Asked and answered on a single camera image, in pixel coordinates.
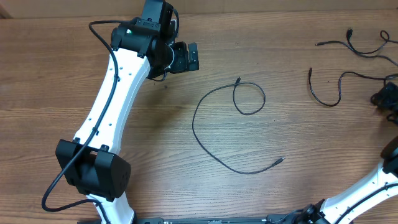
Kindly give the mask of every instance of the wooden tabletop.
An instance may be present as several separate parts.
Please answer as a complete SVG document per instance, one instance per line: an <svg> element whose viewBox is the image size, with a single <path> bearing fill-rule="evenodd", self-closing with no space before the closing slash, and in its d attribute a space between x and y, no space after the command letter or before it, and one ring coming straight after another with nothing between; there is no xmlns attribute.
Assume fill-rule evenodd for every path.
<svg viewBox="0 0 398 224"><path fill-rule="evenodd" d="M0 20L0 223L76 223L98 214L91 204L59 213L42 210L42 195L60 172L59 139L72 140L102 84L108 52L88 30L98 19ZM132 166L127 187L138 217L258 217L287 213L332 197L357 182L380 160L398 127L370 104L382 82L343 79L343 99L334 108L309 92L308 69L323 101L338 98L337 81L352 70L384 77L396 73L382 59L359 58L345 40L372 50L379 31L398 39L398 11L268 12L181 16L179 40L196 42L200 69L146 80L123 134L121 156ZM110 38L115 25L97 26ZM398 45L382 53L398 60ZM254 171L280 156L286 160L257 175L231 172L212 159L192 134L199 99L222 85L255 82L267 102L262 111L242 116L232 89L210 95L197 114L203 144L232 168ZM261 105L261 95L239 87L244 111ZM83 199L62 179L49 197L59 207ZM381 203L356 223L397 223L398 199Z"/></svg>

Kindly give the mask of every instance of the wooden table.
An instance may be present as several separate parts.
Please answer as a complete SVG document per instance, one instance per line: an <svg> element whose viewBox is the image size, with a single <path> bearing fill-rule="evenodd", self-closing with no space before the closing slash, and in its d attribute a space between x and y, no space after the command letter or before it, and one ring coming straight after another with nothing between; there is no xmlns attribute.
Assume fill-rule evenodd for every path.
<svg viewBox="0 0 398 224"><path fill-rule="evenodd" d="M98 217L86 204L59 213L40 201L60 172L59 139L71 140L86 118L103 81L108 53L88 30L89 21L126 17L0 21L0 223L76 223ZM200 70L145 81L124 130L121 156L132 166L127 197L139 217L258 217L286 213L332 197L366 175L383 147L397 135L370 104L382 82L347 77L343 99L326 108L311 96L307 73L327 102L337 100L343 71L384 77L396 73L381 59L355 56L345 40L370 50L381 29L398 39L398 11L268 12L181 16L180 40L197 42ZM109 40L114 25L97 26ZM398 60L398 45L383 54ZM210 95L197 115L204 145L239 170L256 170L287 159L258 175L227 170L198 145L192 115L208 91L241 77L267 95L264 109L242 116L232 89ZM244 111L261 105L255 88L237 90ZM62 179L51 207L83 199ZM356 223L397 223L398 200L390 199Z"/></svg>

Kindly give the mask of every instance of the arm tube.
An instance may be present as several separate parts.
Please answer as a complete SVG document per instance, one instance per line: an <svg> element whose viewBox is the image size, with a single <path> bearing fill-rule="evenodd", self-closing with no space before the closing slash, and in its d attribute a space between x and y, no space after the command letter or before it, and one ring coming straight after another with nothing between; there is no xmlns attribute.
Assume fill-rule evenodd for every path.
<svg viewBox="0 0 398 224"><path fill-rule="evenodd" d="M321 206L321 212L325 214L325 219L331 224L334 224L347 209L375 192L377 189L384 187L386 184L398 183L398 179L394 174L386 174L382 169L383 161L381 161L370 174L358 181L352 187L337 196L328 198ZM347 214L339 224L349 224L360 214L397 194L398 187L382 190L375 196L358 205L354 210Z"/></svg>
<svg viewBox="0 0 398 224"><path fill-rule="evenodd" d="M98 128L96 136L88 145L96 149L105 145L109 147L109 152L119 154L124 125L138 89L149 74L150 65L147 57L137 57L137 52L132 50L119 49L114 54L119 68L114 68L113 60L109 57L108 69L98 96L88 117L74 138L79 138L80 142L87 140L111 91L114 69L119 69L120 79L112 102Z"/></svg>

